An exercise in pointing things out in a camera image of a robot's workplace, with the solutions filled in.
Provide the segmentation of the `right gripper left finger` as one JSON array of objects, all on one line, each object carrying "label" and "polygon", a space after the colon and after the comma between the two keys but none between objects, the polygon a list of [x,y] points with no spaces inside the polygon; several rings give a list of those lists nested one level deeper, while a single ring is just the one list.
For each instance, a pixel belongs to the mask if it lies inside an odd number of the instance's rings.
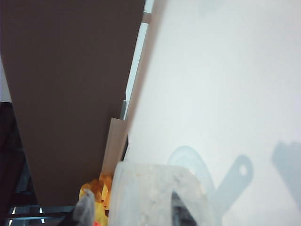
[{"label": "right gripper left finger", "polygon": [[79,199],[73,210],[72,219],[76,226],[93,226],[95,219],[95,195],[89,189],[84,189],[83,196]]}]

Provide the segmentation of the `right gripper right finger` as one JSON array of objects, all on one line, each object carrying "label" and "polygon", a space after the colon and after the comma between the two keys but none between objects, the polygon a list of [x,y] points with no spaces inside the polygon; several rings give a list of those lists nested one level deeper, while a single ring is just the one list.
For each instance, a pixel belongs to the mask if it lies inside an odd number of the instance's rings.
[{"label": "right gripper right finger", "polygon": [[196,226],[197,223],[191,215],[177,192],[171,195],[171,219],[173,226]]}]

